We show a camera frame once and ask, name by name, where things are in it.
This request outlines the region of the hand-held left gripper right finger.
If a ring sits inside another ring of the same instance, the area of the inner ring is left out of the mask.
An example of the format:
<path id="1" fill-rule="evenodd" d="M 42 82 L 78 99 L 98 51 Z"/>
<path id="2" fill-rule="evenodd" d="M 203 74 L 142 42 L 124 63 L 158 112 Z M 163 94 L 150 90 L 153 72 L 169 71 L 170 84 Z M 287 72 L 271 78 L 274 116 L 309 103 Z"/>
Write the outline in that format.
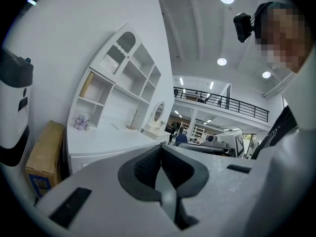
<path id="1" fill-rule="evenodd" d="M 205 165 L 209 178 L 194 197 L 182 200 L 185 212 L 198 223 L 169 237 L 245 237 L 250 212 L 265 182 L 272 153 L 257 159 L 220 157 L 175 146 L 165 146 Z"/>

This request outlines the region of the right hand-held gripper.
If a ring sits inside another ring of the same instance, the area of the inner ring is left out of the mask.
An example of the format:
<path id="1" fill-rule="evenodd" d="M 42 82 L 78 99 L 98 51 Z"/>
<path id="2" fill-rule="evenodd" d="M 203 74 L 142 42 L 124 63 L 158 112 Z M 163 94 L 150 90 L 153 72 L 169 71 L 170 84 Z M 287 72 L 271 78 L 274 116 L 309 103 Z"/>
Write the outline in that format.
<path id="1" fill-rule="evenodd" d="M 209 135 L 201 145 L 223 149 L 226 154 L 235 158 L 239 158 L 245 153 L 243 134 L 240 129 Z"/>

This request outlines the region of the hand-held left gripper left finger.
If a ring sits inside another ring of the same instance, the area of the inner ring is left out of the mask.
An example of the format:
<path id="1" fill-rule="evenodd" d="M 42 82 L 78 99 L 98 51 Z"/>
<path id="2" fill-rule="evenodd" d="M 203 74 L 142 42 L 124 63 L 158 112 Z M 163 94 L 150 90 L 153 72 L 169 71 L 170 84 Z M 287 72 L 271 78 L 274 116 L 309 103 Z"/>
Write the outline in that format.
<path id="1" fill-rule="evenodd" d="M 72 237 L 167 237 L 178 232 L 159 202 L 140 201 L 120 185 L 121 165 L 149 147 L 95 161 L 52 188 L 36 208 L 50 216 L 78 187 L 91 190 L 67 228 Z"/>

